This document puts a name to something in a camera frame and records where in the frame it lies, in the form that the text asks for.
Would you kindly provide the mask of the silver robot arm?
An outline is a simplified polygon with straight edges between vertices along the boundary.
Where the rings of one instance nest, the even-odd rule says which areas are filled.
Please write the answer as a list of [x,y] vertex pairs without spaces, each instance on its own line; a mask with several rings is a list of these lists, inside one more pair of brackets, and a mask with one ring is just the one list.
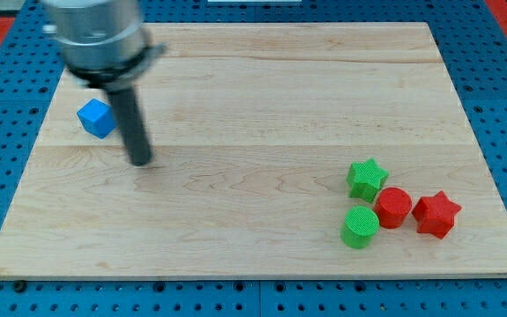
[[89,88],[128,89],[167,50],[143,25],[137,0],[42,0],[43,32],[69,72]]

